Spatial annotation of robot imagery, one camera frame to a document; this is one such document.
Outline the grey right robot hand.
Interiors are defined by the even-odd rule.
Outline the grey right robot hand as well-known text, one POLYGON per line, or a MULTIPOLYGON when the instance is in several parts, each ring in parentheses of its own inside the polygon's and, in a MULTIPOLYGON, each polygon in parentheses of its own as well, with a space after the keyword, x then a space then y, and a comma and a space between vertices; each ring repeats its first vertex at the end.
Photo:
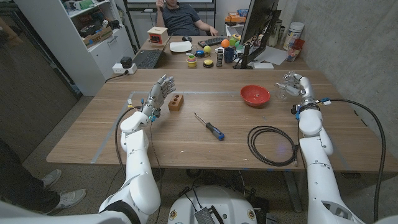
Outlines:
POLYGON ((301 105, 309 105, 315 102, 314 90, 310 80, 303 77, 295 71, 289 71, 282 78, 282 81, 274 83, 274 86, 280 88, 282 94, 289 94, 291 96, 300 96, 301 105))

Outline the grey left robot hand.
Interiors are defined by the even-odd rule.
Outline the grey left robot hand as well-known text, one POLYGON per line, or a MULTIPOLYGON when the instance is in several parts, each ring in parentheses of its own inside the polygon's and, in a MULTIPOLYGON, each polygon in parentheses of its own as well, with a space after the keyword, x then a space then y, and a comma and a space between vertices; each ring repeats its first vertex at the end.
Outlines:
POLYGON ((141 111, 148 116, 156 114, 167 95, 175 90, 174 78, 162 76, 151 88, 141 111))

